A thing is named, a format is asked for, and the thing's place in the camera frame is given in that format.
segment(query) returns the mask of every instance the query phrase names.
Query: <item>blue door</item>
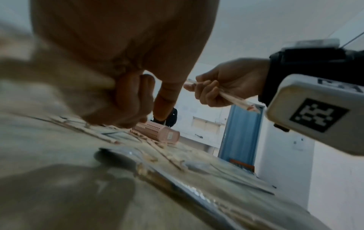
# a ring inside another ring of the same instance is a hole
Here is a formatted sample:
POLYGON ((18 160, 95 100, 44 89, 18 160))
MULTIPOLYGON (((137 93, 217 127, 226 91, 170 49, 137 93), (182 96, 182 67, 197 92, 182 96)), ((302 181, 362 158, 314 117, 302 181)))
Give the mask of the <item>blue door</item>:
POLYGON ((221 159, 229 161, 231 158, 246 164, 254 164, 263 117, 263 108, 259 109, 261 113, 257 114, 235 105, 231 107, 219 152, 221 159))

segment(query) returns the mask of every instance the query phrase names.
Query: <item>hand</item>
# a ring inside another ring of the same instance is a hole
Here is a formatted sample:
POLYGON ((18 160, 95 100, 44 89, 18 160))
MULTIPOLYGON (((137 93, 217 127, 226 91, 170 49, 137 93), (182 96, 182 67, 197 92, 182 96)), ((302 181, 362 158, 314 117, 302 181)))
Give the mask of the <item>hand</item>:
POLYGON ((131 127, 165 120, 210 36, 218 0, 31 0, 34 32, 115 78, 115 106, 84 117, 131 127), (152 72, 162 81, 154 102, 152 72))
POLYGON ((198 84, 184 84, 194 92, 201 104, 223 107, 232 103, 219 95, 219 88, 225 92, 246 99, 263 91, 268 75, 268 59, 240 58, 221 63, 209 72, 196 77, 198 84))

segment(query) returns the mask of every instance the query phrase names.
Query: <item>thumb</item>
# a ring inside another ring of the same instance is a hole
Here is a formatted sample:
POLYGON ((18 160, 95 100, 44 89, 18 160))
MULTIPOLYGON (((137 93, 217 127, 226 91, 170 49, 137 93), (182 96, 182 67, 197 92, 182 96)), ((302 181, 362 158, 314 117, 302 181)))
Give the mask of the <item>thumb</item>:
POLYGON ((157 98, 154 101, 153 116, 157 120, 167 119, 177 102, 183 84, 184 81, 180 83, 162 82, 157 98))
POLYGON ((206 72, 204 74, 197 76, 196 81, 203 82, 203 81, 210 80, 211 82, 213 82, 214 80, 217 80, 218 76, 219 76, 219 68, 215 67, 212 70, 210 70, 209 72, 206 72))

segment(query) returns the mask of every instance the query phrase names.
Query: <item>sleeve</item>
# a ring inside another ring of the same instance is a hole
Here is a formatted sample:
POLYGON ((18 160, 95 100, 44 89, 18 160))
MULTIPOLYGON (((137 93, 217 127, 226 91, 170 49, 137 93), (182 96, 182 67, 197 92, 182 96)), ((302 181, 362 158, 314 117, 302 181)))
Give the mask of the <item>sleeve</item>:
POLYGON ((267 106, 282 80, 290 74, 303 74, 350 84, 364 85, 364 51, 283 51, 270 56, 270 69, 259 101, 267 106))

